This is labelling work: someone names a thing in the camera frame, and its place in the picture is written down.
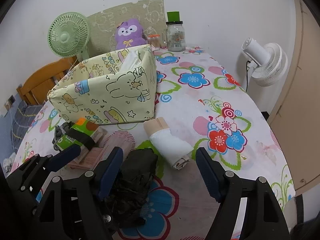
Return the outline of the wooden bed headboard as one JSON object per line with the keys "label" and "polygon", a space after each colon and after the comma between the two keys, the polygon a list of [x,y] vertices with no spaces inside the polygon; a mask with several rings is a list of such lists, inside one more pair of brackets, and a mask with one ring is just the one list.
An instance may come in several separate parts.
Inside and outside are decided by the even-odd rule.
{"label": "wooden bed headboard", "polygon": [[60,81],[67,71],[78,63],[76,56],[62,58],[47,64],[33,73],[17,92],[28,105],[41,105],[47,100],[48,92]]}

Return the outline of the white roll with beige band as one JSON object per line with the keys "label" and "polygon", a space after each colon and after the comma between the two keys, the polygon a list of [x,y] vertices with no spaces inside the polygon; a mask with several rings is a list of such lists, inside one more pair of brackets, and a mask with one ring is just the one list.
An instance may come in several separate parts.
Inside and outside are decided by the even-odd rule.
{"label": "white roll with beige band", "polygon": [[172,135],[163,117],[145,121],[143,127],[151,144],[172,168],[180,170],[190,161],[192,146]]}

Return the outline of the green desk fan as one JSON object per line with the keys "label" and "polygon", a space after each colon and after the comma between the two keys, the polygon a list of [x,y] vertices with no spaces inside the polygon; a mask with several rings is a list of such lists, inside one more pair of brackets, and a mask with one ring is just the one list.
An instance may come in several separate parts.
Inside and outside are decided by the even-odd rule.
{"label": "green desk fan", "polygon": [[57,16],[47,35],[49,48],[54,54],[63,58],[76,56],[78,61],[89,59],[89,38],[89,22],[78,12],[65,12]]}

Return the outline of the grey drawstring pouch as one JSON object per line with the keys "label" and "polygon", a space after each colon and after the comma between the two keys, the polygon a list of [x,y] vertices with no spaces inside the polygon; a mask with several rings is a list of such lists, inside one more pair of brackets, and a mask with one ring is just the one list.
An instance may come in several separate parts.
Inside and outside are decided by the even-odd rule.
{"label": "grey drawstring pouch", "polygon": [[73,125],[74,123],[70,121],[64,122],[62,125],[55,126],[54,138],[52,140],[54,150],[60,151],[59,147],[57,146],[57,142],[70,130]]}

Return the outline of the white standing fan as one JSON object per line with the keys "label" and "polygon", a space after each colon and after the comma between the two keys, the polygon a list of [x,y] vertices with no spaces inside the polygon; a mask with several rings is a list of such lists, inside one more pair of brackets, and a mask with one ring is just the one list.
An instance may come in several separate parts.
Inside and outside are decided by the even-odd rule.
{"label": "white standing fan", "polygon": [[242,52],[249,57],[246,63],[246,87],[251,80],[261,87],[269,87],[285,74],[288,58],[279,44],[267,43],[261,46],[255,39],[249,37],[241,48]]}

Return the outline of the pink packet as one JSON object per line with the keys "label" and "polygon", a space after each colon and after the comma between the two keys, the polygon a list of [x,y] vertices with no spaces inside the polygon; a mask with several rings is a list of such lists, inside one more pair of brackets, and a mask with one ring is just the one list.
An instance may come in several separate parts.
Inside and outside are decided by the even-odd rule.
{"label": "pink packet", "polygon": [[123,150],[123,158],[125,159],[129,152],[135,149],[136,144],[131,133],[122,131],[105,135],[98,142],[98,147],[92,148],[80,163],[77,164],[75,161],[71,161],[67,166],[71,169],[93,170],[100,161],[107,159],[115,147]]}

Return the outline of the beige wardrobe door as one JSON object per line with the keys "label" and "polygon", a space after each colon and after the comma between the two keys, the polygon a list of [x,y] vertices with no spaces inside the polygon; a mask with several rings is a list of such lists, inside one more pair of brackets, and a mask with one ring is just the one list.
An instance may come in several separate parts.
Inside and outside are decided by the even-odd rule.
{"label": "beige wardrobe door", "polygon": [[319,25],[303,0],[296,7],[291,65],[269,121],[296,194],[319,184]]}

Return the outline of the black plastic bag bundle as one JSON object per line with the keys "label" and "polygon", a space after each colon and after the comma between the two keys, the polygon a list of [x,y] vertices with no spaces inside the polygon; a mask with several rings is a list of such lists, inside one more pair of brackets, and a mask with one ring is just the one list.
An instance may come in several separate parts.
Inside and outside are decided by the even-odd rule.
{"label": "black plastic bag bundle", "polygon": [[158,155],[151,148],[131,151],[123,161],[108,195],[111,215],[119,229],[145,224],[140,216],[155,177]]}

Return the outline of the green cartoon board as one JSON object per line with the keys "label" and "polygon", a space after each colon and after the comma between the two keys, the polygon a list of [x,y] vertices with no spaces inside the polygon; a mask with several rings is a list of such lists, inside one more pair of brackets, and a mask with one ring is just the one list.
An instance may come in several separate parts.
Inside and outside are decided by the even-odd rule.
{"label": "green cartoon board", "polygon": [[143,28],[143,36],[161,35],[166,28],[164,0],[140,0],[105,9],[88,16],[90,39],[87,44],[90,57],[116,49],[116,28],[132,18]]}

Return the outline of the grey plaid bedding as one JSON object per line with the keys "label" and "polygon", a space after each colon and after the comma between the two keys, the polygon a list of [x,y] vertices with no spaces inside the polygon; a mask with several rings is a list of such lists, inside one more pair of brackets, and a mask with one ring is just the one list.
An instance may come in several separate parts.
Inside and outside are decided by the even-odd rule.
{"label": "grey plaid bedding", "polygon": [[21,101],[17,106],[10,130],[11,145],[15,153],[26,133],[36,123],[36,116],[41,109],[42,105],[28,105],[25,101]]}

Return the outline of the glass jar green lid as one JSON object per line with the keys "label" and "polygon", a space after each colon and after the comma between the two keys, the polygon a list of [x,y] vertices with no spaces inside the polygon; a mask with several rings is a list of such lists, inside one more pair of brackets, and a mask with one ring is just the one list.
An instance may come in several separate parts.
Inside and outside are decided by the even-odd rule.
{"label": "glass jar green lid", "polygon": [[165,42],[169,51],[182,52],[185,50],[185,31],[178,11],[167,12]]}

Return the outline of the yellow cartoon storage box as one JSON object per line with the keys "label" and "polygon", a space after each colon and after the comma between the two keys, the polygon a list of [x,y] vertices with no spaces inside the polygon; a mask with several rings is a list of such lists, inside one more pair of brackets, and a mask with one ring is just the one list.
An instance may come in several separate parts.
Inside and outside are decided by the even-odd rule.
{"label": "yellow cartoon storage box", "polygon": [[[127,54],[137,50],[142,74],[118,73]],[[95,124],[150,120],[155,113],[155,58],[146,44],[92,57],[71,69],[47,95],[66,121],[85,118]]]}

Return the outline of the cotton swab jar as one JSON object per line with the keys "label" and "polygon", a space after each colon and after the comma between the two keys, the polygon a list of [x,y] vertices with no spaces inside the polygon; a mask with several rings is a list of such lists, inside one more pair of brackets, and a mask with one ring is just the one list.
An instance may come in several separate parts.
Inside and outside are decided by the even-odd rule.
{"label": "cotton swab jar", "polygon": [[161,43],[160,43],[160,35],[159,34],[152,34],[147,36],[148,44],[151,46],[152,51],[160,50]]}

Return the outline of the purple plush toy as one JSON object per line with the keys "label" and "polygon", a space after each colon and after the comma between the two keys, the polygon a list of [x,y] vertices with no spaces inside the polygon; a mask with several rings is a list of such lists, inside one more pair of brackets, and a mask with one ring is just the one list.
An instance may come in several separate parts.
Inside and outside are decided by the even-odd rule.
{"label": "purple plush toy", "polygon": [[117,26],[115,40],[116,50],[147,44],[147,40],[143,37],[143,27],[136,18],[131,18]]}

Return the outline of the floral tablecloth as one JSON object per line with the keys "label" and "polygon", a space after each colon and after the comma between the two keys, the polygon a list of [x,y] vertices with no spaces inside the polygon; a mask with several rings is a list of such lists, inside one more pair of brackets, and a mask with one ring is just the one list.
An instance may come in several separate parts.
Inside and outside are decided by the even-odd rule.
{"label": "floral tablecloth", "polygon": [[[201,48],[155,53],[155,117],[163,117],[173,135],[194,150],[204,147],[224,169],[241,178],[265,177],[282,209],[295,196],[290,170],[277,139],[240,84]],[[54,128],[63,117],[48,101],[24,136],[13,162],[19,168],[36,154],[55,154]],[[143,124],[102,125],[107,135],[129,132],[135,148],[152,147]],[[145,224],[121,229],[115,239],[203,239],[218,210],[195,163],[195,152],[180,170],[163,157],[141,216]]]}

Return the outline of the white towel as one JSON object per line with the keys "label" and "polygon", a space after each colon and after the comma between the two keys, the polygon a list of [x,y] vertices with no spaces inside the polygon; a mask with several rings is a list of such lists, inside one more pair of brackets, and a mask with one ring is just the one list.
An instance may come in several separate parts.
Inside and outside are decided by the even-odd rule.
{"label": "white towel", "polygon": [[142,61],[139,57],[139,52],[137,50],[130,51],[120,65],[118,73],[133,73],[138,76],[142,72]]}

